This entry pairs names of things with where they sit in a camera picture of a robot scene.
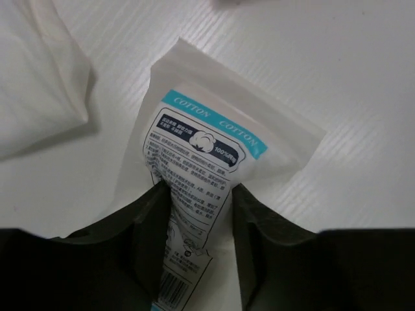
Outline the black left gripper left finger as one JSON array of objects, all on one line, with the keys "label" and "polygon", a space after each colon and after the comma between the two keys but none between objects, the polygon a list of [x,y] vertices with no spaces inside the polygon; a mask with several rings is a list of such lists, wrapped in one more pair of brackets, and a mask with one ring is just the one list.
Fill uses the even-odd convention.
[{"label": "black left gripper left finger", "polygon": [[169,187],[66,238],[1,230],[2,310],[150,310],[160,291]]}]

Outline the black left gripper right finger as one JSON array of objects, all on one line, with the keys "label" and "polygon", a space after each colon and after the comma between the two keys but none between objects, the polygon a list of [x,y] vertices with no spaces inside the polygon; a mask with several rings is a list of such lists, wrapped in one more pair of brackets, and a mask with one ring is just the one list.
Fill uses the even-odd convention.
[{"label": "black left gripper right finger", "polygon": [[243,310],[413,310],[414,230],[310,232],[238,185],[233,237]]}]

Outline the white cotton pads packet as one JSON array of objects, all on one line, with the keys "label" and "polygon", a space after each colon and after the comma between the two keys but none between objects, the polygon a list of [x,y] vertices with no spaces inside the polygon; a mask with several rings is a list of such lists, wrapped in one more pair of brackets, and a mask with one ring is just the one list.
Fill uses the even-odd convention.
[{"label": "white cotton pads packet", "polygon": [[267,95],[184,40],[151,68],[141,140],[153,182],[171,194],[158,310],[189,310],[228,245],[232,190],[286,183],[310,160],[324,131],[270,107]]}]

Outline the white cloth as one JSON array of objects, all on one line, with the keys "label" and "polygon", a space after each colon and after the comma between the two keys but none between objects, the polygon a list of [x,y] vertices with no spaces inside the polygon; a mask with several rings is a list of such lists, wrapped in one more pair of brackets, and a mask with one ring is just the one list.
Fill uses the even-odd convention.
[{"label": "white cloth", "polygon": [[1,157],[86,124],[90,72],[52,1],[2,1]]}]

